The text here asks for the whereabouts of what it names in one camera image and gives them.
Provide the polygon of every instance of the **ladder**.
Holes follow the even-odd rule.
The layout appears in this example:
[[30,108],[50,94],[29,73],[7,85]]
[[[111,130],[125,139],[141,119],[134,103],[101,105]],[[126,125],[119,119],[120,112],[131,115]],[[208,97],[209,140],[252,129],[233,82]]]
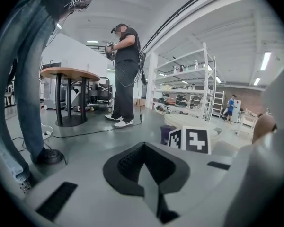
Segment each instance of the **ladder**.
[[216,92],[214,103],[213,103],[213,113],[212,115],[221,117],[222,109],[225,100],[225,92]]

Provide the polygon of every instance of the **black table leg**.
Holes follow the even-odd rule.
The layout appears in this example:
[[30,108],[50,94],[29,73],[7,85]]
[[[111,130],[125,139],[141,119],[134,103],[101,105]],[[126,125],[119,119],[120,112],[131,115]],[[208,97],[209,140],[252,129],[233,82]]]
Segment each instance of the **black table leg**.
[[71,78],[67,79],[67,116],[71,118]]
[[85,92],[86,92],[86,78],[82,78],[82,86],[81,86],[81,116],[82,121],[86,121],[85,115]]
[[57,81],[56,81],[56,113],[57,113],[58,126],[63,125],[62,115],[61,115],[61,102],[60,102],[61,76],[62,74],[57,74]]

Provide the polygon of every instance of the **white sneakers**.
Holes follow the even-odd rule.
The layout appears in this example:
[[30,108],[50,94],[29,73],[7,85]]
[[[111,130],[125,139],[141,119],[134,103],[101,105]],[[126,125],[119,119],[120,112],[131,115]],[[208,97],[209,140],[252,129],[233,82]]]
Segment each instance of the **white sneakers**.
[[120,117],[120,118],[118,118],[118,119],[114,119],[114,118],[112,118],[112,115],[111,115],[111,114],[105,115],[105,118],[108,119],[108,120],[112,120],[112,121],[115,121],[115,122],[119,122],[119,123],[116,123],[116,124],[115,124],[115,127],[116,127],[116,128],[124,128],[124,127],[128,127],[128,126],[133,125],[133,120],[131,120],[131,121],[129,121],[129,122],[124,122],[122,117]]
[[115,121],[115,122],[119,122],[119,121],[122,121],[122,120],[123,120],[122,117],[120,117],[120,118],[118,118],[118,119],[114,119],[114,118],[112,118],[112,115],[111,115],[111,114],[105,115],[105,118],[108,119],[108,120]]
[[132,126],[133,125],[133,120],[129,121],[129,122],[124,122],[123,120],[121,120],[119,123],[115,124],[116,128],[124,128],[124,127],[128,127],[128,126]]

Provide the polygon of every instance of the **black shoe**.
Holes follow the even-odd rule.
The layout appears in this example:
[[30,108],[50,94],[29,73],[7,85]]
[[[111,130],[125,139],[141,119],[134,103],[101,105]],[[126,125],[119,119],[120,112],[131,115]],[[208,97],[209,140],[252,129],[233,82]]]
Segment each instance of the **black shoe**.
[[63,160],[63,154],[56,149],[45,149],[43,148],[37,160],[36,164],[48,164],[54,165]]
[[20,189],[24,194],[27,194],[35,185],[36,185],[35,178],[30,175],[28,179],[26,179],[24,182],[20,183]]

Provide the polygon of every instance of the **brick wall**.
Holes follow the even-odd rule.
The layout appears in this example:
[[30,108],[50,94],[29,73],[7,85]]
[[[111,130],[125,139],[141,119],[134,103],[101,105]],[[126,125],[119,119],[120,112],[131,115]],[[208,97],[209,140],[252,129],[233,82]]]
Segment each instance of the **brick wall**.
[[238,100],[242,101],[241,107],[243,109],[249,109],[255,114],[265,113],[266,108],[262,104],[262,91],[241,89],[241,88],[231,88],[231,87],[217,87],[217,92],[225,92],[225,104],[231,98],[231,95],[235,94]]

